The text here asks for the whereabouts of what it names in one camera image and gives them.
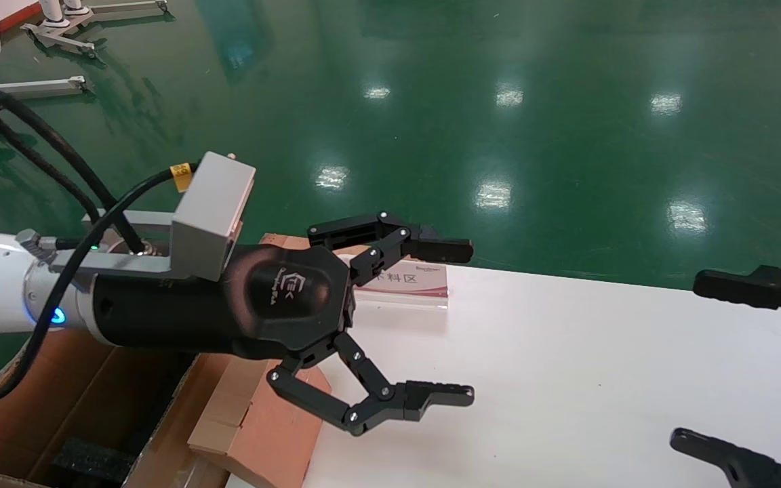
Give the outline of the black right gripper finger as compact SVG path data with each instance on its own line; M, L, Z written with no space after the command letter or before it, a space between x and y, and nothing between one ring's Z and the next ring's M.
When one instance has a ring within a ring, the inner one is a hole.
M781 268L759 266L748 275L702 270L694 280L694 293L703 298L751 308L781 308Z
M722 470L729 486L781 487L781 463L759 452L686 428L673 430L670 447Z

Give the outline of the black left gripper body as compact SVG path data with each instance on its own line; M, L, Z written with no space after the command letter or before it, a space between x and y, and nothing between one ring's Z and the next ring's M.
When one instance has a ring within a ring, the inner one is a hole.
M236 246L219 280L100 275L95 334L120 347L301 359L312 367L351 326L348 266L324 247Z

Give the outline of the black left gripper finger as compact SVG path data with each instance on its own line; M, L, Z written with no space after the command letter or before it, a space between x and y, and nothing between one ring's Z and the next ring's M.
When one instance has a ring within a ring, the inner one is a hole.
M308 230L311 247L335 251L366 246L349 262L350 282L367 285L405 257L421 262L465 264L474 256L472 241L443 238L434 226L404 222L387 212L365 214L322 224Z
M348 405L296 376L334 353L367 393L356 405ZM475 401L473 386L428 381L391 384L346 331L319 341L307 355L288 355L267 374L267 382L280 398L353 436L388 420L418 422L431 405L470 407Z

